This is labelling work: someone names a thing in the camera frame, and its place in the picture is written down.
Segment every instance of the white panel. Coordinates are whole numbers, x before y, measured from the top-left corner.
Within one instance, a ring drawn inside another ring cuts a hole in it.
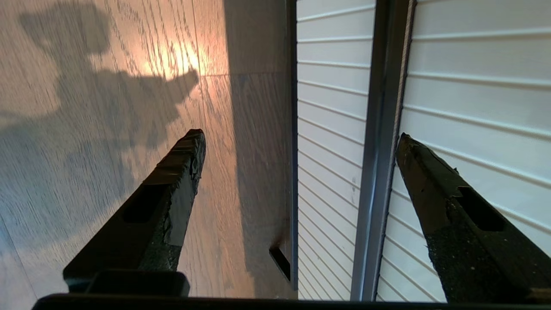
[[[301,197],[299,197],[299,212],[307,217],[327,238],[330,238],[343,253],[354,253],[354,244]]]
[[[350,117],[318,108],[314,105],[299,101],[299,115],[314,124],[323,124],[323,126],[335,133],[343,135],[348,139],[363,145],[365,137],[365,121],[352,119]]]
[[[315,206],[315,211],[323,218],[330,220],[330,223],[352,244],[356,241],[356,225],[351,223],[346,217],[334,209],[331,205],[324,202],[310,189],[299,183],[300,198],[309,205]]]
[[[322,247],[319,241],[314,239],[312,235],[304,229],[302,224],[299,224],[299,248],[305,249],[306,247],[310,247],[312,251],[316,253],[317,256],[315,257],[319,257],[346,287],[352,285],[350,273],[339,265],[335,258]]]
[[[358,8],[373,7],[374,5],[375,0],[302,0],[296,3],[296,18],[301,20],[320,14],[335,14]]]
[[[301,298],[350,299],[374,9],[297,2]]]
[[[541,83],[541,80],[551,79],[549,54],[551,40],[539,37],[522,40],[413,41],[408,70],[449,76],[506,77],[519,83]]]
[[[301,42],[319,38],[372,37],[373,18],[373,11],[369,10],[299,22],[296,39]]]
[[[369,70],[337,66],[319,66],[299,63],[297,67],[299,81],[310,81],[342,87],[358,92],[366,92],[369,86]]]
[[[358,207],[360,192],[357,186],[351,185],[345,180],[336,177],[334,173],[312,161],[301,152],[299,152],[299,167],[308,172],[310,177],[323,183],[330,191],[341,197],[348,204],[356,208]]]
[[[320,295],[316,292],[314,287],[310,284],[310,281],[313,281],[313,279],[310,279],[310,277],[305,276],[303,270],[300,268],[299,265],[299,292],[306,293],[310,299],[312,300],[320,300]]]
[[[384,277],[379,278],[379,283],[377,284],[377,294],[386,302],[406,301],[402,296],[399,295],[399,292],[396,292],[393,287],[388,285]]]
[[[296,58],[298,61],[369,65],[371,44],[371,40],[299,43],[296,46]]]
[[[320,199],[330,205],[331,208],[339,212],[350,223],[355,223],[357,221],[358,209],[356,207],[343,200],[334,192],[330,191],[329,188],[320,183],[318,180],[312,178],[312,176],[304,172],[304,170],[300,167],[299,182],[307,186],[310,191],[316,193]]]
[[[304,213],[299,208],[299,222],[301,227],[309,232],[323,248],[331,255],[335,261],[349,274],[352,273],[352,258],[349,253],[345,253],[330,237],[327,237],[312,221],[304,216]]]
[[[301,116],[299,115],[298,128],[300,135],[316,141],[320,145],[323,145],[324,147],[334,151],[343,158],[346,158],[361,167],[364,156],[363,146],[350,140],[346,140],[325,129],[309,124],[300,119],[300,117]]]
[[[368,98],[364,95],[339,92],[327,88],[298,84],[299,100],[308,101],[337,113],[365,120]]]
[[[325,291],[322,284],[318,282],[316,276],[310,273],[310,270],[304,265],[299,257],[299,270],[304,275],[305,280],[310,284],[312,289],[317,293],[321,300],[331,300],[329,294]]]
[[[349,288],[333,273],[327,264],[321,260],[317,254],[308,245],[303,245],[299,248],[299,257],[306,258],[314,268],[320,271],[323,277],[328,281],[329,285],[338,293],[343,300],[350,299]]]
[[[358,188],[360,187],[361,168],[343,160],[341,157],[338,157],[337,155],[304,139],[303,137],[299,136],[298,144],[300,152],[308,154],[308,156],[313,160],[327,167],[331,171],[338,173],[341,178],[356,185]]]
[[[401,130],[417,140],[481,158],[551,184],[551,179],[548,179],[551,176],[551,165],[542,165],[551,153],[549,141],[406,109],[402,112]],[[547,216],[551,223],[551,213]]]
[[[310,258],[299,249],[299,268],[306,269],[307,272],[315,279],[315,282],[319,284],[321,290],[327,295],[327,298],[331,300],[342,300],[342,297],[333,288],[331,283],[326,279],[324,274],[312,263]]]
[[[429,251],[427,250],[426,241],[423,237],[412,233],[408,227],[394,220],[392,217],[388,217],[387,219],[385,233],[385,243],[389,241],[393,242],[396,246],[404,248],[411,257],[420,261],[422,264],[426,266],[433,265],[429,259]]]
[[[550,4],[546,0],[419,2],[400,128],[457,167],[548,255]],[[381,297],[443,301],[398,169],[386,236]],[[398,291],[395,295],[392,287]]]
[[[408,280],[396,268],[391,266],[384,258],[381,260],[381,275],[384,275],[385,280],[400,292],[408,302],[434,302],[434,300],[411,281]]]
[[[547,28],[548,0],[460,0],[417,5],[413,36]]]
[[[551,135],[549,88],[410,77],[404,96],[406,106],[444,112],[486,126],[506,126],[528,136],[537,131]]]
[[[410,282],[413,281],[417,286],[423,288],[425,295],[430,294],[435,300],[446,302],[446,296],[436,271],[427,269],[391,242],[385,242],[383,256],[405,273]]]

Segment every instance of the wooden floor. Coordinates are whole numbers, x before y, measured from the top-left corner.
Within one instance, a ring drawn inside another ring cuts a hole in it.
[[[0,309],[63,267],[191,128],[207,158],[179,270],[191,295],[296,298],[280,0],[0,2]]]

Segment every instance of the wood grain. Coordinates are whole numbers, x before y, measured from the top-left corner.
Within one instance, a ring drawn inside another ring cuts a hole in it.
[[[193,57],[169,61],[171,40],[189,55],[194,43],[155,18],[168,15],[168,2],[160,13],[159,3],[137,4],[13,6],[2,21],[2,49],[19,64],[7,65],[2,84],[21,82],[2,107],[20,117],[0,132],[0,215],[38,296],[67,290],[62,268],[194,125]],[[185,9],[193,16],[191,1]],[[43,80],[29,86],[34,72]],[[42,104],[46,112],[33,114]]]
[[[0,218],[0,308],[30,309],[36,300],[4,221]]]
[[[285,71],[284,1],[201,0],[194,9],[204,76]]]
[[[28,275],[9,267],[9,298],[66,291],[63,267],[197,127],[191,294],[296,298],[268,255],[288,227],[288,83],[249,74],[285,71],[284,18],[279,1],[0,3],[0,253]]]

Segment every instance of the metal door frame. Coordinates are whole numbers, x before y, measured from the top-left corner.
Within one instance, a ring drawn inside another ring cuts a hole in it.
[[[350,300],[375,301],[415,0],[377,0]]]

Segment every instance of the dark gap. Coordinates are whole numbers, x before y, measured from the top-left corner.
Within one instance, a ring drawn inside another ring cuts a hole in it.
[[[471,221],[483,231],[503,231],[505,222],[498,212],[478,195],[472,188],[460,186],[457,188],[463,197],[456,197]]]
[[[130,206],[126,208],[122,219],[127,223],[147,223],[165,194],[168,185],[143,185],[133,195]]]

